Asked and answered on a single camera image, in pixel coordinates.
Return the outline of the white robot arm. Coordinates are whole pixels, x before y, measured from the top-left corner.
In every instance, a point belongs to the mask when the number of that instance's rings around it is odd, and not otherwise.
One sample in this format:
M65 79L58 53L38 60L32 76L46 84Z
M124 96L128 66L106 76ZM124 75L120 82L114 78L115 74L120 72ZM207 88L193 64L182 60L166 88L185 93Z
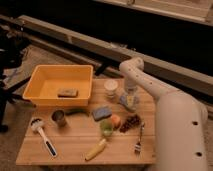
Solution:
M208 171L203 125L206 106L184 91L143 71L136 57L120 63L124 90L141 86L155 100L156 171Z

